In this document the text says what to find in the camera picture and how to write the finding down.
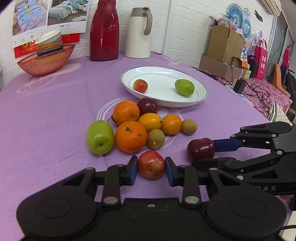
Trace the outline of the green apple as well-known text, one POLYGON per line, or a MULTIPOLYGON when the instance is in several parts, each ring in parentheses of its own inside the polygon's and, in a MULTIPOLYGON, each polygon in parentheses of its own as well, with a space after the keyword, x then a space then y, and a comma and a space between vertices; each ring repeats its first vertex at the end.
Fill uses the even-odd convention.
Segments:
POLYGON ((183 96, 191 96, 195 91, 195 85, 186 79, 178 79, 175 81, 175 89, 183 96))
POLYGON ((114 146, 114 132, 111 125, 104 120, 93 122, 86 132, 86 142, 89 149, 97 155, 110 152, 114 146))

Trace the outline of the brown kiwi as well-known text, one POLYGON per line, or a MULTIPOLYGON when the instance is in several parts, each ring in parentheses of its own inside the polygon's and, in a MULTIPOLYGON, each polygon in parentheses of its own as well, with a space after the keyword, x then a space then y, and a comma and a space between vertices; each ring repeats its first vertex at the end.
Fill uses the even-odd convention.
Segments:
POLYGON ((159 129, 151 130, 147 136, 147 145, 153 149, 160 149, 165 143, 165 135, 159 129))
POLYGON ((186 135, 193 135, 198 129, 198 125, 194 120, 186 119, 182 121, 181 131, 186 135))

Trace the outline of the front large orange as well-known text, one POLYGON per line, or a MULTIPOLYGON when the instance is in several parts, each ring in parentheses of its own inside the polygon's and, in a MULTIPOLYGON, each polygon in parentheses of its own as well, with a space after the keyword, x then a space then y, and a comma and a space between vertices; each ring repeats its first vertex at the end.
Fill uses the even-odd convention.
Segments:
POLYGON ((140 151, 147 143, 147 131, 137 121, 122 123, 115 132, 117 147, 125 153, 140 151))

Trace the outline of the large orange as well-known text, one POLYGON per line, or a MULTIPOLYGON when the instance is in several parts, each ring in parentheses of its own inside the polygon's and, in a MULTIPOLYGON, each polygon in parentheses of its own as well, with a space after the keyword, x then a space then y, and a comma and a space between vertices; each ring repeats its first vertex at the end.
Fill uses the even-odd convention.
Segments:
POLYGON ((138 121, 139 116, 138 105, 131 100, 125 100, 115 106, 111 118, 119 126, 126 121, 138 121))
POLYGON ((122 123, 115 132, 117 147, 125 153, 140 151, 147 143, 147 131, 137 121, 122 123))

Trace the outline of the patterned brown cloth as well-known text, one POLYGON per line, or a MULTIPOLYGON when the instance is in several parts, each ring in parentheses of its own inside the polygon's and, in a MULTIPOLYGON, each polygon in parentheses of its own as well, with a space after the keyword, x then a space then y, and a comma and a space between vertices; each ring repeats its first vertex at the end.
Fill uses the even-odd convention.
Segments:
POLYGON ((279 108, 284 114, 287 113, 292 101, 278 89, 269 85, 265 80, 247 79, 246 82, 247 85, 242 95, 265 117, 269 115, 271 105, 274 101, 279 105, 279 108))

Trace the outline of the small orange citrus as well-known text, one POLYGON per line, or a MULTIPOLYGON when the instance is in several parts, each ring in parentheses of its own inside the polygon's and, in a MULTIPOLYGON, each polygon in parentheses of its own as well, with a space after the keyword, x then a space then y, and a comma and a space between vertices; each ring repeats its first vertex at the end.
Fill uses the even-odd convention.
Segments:
POLYGON ((162 120, 161 131, 166 135, 175 135, 181 130, 181 127, 181 119, 175 114, 169 114, 162 120))

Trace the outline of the black power adapter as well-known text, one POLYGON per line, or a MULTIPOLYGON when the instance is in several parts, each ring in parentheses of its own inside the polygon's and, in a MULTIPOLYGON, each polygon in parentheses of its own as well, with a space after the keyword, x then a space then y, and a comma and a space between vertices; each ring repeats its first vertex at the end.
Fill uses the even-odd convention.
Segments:
POLYGON ((237 94, 242 94, 246 87, 246 81, 243 78, 236 79, 233 84, 233 91, 237 94))

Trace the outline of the yellow-orange small citrus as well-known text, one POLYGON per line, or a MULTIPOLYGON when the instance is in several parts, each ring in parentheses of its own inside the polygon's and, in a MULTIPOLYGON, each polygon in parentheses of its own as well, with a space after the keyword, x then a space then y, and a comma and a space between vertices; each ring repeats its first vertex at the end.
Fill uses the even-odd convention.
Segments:
POLYGON ((156 113, 145 113, 139 118, 138 122, 143 125, 145 130, 149 133, 154 129, 160 129, 163 120, 156 113))

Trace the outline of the purple tablecloth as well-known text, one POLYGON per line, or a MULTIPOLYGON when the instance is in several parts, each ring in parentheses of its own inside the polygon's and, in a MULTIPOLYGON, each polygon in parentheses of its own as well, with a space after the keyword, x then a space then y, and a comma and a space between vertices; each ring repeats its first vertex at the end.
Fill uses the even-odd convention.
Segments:
POLYGON ((186 148, 195 138, 221 139, 242 126, 267 122, 266 117, 219 82, 162 54, 148 59, 120 56, 114 61, 71 59, 59 71, 34 78, 16 76, 1 91, 1 240, 20 240, 16 209, 28 196, 84 169, 105 170, 127 163, 130 155, 113 148, 94 155, 86 130, 95 120, 109 119, 117 103, 132 99, 121 83, 126 70, 138 66, 173 68, 201 81, 208 97, 189 108, 159 108, 198 124, 197 132, 168 137, 160 150, 180 164, 189 164, 186 148))

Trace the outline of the back large orange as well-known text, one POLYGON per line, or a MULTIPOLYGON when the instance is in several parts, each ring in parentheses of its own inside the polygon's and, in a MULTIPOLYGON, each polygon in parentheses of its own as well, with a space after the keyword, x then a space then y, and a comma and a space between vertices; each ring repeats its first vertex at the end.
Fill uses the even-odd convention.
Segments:
POLYGON ((119 126, 126 121, 138 121, 139 116, 138 105, 131 100, 125 100, 115 106, 111 118, 119 126))

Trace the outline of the flat cardboard box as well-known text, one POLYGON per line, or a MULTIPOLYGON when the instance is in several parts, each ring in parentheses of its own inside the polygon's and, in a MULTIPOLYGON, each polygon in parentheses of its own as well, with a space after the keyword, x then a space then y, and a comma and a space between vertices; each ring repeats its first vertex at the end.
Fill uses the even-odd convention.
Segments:
POLYGON ((246 69, 233 67, 227 63, 218 61, 216 59, 210 58, 206 55, 201 56, 199 68, 203 71, 208 71, 209 73, 227 80, 233 83, 235 79, 244 78, 246 74, 246 69))

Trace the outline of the dark plum near plate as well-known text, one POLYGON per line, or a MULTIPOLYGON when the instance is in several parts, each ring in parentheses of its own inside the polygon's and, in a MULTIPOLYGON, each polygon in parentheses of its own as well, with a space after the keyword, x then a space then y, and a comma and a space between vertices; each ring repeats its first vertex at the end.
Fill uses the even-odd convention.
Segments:
POLYGON ((146 113, 158 113, 158 105, 157 103, 151 98, 142 98, 138 103, 137 106, 140 111, 140 116, 146 113))

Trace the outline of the pink gift bag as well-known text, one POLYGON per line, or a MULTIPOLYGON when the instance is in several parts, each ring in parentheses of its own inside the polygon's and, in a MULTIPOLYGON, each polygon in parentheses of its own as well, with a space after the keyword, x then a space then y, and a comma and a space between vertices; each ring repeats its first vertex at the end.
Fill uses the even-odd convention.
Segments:
POLYGON ((262 80, 265 77, 267 69, 267 42, 265 39, 260 41, 259 46, 256 46, 254 56, 258 62, 255 78, 262 80))

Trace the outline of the white ceramic plate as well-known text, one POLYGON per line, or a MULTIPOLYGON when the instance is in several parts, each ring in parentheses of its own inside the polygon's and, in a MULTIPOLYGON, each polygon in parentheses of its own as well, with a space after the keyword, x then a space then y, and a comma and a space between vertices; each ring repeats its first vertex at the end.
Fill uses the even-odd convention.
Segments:
POLYGON ((159 67, 142 66, 126 70, 121 76, 123 86, 135 97, 154 99, 158 105, 171 108, 185 108, 198 104, 208 97, 208 90, 202 82, 182 71, 159 67), (133 84, 142 79, 148 84, 145 93, 136 91, 133 84), (189 96, 179 94, 175 88, 175 82, 186 79, 194 84, 194 93, 189 96))

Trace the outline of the large cardboard box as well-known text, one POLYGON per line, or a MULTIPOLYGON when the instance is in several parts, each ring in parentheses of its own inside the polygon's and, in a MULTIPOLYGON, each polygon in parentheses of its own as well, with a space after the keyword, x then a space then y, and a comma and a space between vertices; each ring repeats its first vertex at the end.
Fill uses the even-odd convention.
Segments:
POLYGON ((207 56, 231 64, 231 58, 241 57, 245 39, 227 27, 213 26, 207 49, 207 56))

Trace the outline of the orange glass bowl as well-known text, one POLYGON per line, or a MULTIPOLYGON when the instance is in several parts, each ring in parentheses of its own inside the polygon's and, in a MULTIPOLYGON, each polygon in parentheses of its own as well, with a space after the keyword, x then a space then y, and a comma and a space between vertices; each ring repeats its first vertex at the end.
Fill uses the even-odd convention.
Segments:
POLYGON ((61 69, 74 51, 75 44, 64 45, 63 49, 42 56, 31 54, 18 61, 18 66, 26 73, 39 77, 61 69))

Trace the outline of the white thermos jug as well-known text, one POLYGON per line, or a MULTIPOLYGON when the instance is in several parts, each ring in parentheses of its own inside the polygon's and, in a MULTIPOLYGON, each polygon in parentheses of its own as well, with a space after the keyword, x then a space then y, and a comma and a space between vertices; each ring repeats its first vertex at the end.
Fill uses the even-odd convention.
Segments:
POLYGON ((152 21, 149 7, 133 8, 126 28, 124 56, 137 59, 150 57, 152 21))

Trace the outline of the red thermos jug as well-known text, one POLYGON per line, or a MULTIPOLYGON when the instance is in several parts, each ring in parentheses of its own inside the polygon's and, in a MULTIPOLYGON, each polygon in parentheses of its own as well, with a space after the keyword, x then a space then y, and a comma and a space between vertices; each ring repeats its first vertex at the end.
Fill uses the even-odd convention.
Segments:
POLYGON ((90 61, 110 61, 119 55, 119 20, 115 0, 100 0, 90 28, 90 61))

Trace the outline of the stacked patterned bowls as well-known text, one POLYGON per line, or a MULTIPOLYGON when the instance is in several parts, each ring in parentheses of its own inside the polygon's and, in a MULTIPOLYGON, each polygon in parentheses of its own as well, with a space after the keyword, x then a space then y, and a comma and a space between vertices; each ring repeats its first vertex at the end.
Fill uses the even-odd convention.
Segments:
POLYGON ((63 49, 61 30, 53 30, 39 37, 35 44, 37 45, 37 56, 43 56, 63 49))

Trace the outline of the bedding calendar poster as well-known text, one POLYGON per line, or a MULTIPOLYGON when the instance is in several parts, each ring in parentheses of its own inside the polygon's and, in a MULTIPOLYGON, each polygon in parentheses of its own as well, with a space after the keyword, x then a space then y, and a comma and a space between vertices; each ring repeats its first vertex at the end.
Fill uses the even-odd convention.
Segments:
POLYGON ((38 39, 53 30, 61 34, 86 32, 90 1, 15 1, 11 47, 38 39))

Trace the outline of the blue decorative wall plates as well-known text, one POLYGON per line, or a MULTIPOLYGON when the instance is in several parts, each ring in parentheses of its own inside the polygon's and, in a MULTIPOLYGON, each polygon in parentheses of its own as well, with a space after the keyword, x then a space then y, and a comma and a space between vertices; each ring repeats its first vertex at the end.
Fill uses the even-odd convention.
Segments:
POLYGON ((250 41, 252 46, 260 45, 260 41, 263 40, 263 30, 253 30, 248 8, 241 8, 237 3, 232 3, 228 6, 225 16, 232 20, 236 32, 250 41))

